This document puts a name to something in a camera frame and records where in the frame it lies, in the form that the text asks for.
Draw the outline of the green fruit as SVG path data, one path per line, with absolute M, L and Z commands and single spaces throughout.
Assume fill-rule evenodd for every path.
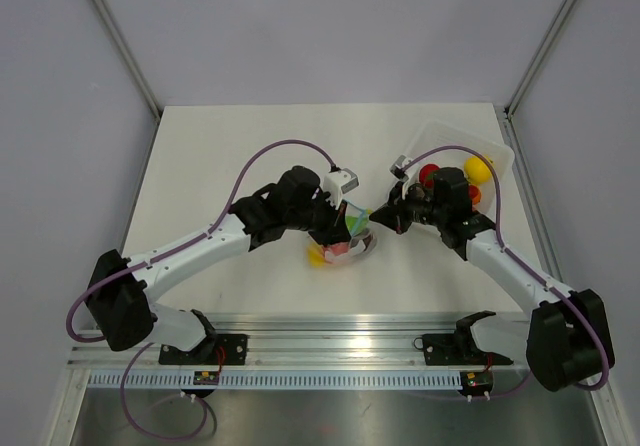
M 347 215 L 345 217 L 345 222 L 350 235 L 356 236 L 360 234 L 368 226 L 369 220 L 367 215 L 360 215 L 360 216 Z

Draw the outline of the yellow bell pepper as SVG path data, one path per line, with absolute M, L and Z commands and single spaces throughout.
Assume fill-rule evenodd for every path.
M 306 248 L 306 255 L 309 264 L 312 267 L 319 268 L 327 265 L 325 259 L 325 250 L 317 245 L 309 245 Z

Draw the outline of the clear zip bag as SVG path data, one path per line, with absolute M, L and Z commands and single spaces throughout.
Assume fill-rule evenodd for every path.
M 351 202 L 348 202 L 346 211 L 345 211 L 345 217 L 347 215 L 351 215 L 351 216 L 367 215 L 369 220 L 369 217 L 372 213 L 373 213 L 372 209 L 361 208 Z M 375 234 L 375 231 L 370 226 L 370 221 L 368 223 L 368 226 L 360 234 L 356 236 L 350 235 L 350 239 L 348 241 L 350 242 L 350 245 L 351 245 L 351 249 L 349 250 L 348 254 L 337 257 L 337 258 L 325 257 L 327 265 L 319 268 L 346 266 L 355 261 L 364 259 L 369 253 L 371 253 L 377 245 L 377 236 Z M 316 243 L 312 238 L 309 238 L 307 247 L 309 245 L 317 245 L 319 247 L 324 247 Z

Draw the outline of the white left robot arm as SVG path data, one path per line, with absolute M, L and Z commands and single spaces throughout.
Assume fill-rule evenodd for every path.
M 205 269 L 263 245 L 288 230 L 308 233 L 322 246 L 345 243 L 345 195 L 357 176 L 333 168 L 319 177 L 294 166 L 270 183 L 231 203 L 220 219 L 173 243 L 122 257 L 111 250 L 97 261 L 85 304 L 114 352 L 144 343 L 161 344 L 183 358 L 203 364 L 220 354 L 221 339 L 200 311 L 179 310 L 159 299 Z

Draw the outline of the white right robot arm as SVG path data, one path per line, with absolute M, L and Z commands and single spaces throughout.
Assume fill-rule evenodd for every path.
M 497 221 L 476 210 L 464 173 L 437 170 L 430 187 L 399 181 L 370 219 L 406 233 L 413 224 L 433 226 L 442 242 L 498 284 L 529 320 L 519 332 L 492 312 L 459 320 L 456 355 L 476 362 L 487 352 L 525 363 L 536 380 L 555 392 L 568 386 L 602 388 L 615 355 L 602 299 L 591 289 L 575 291 L 511 249 Z

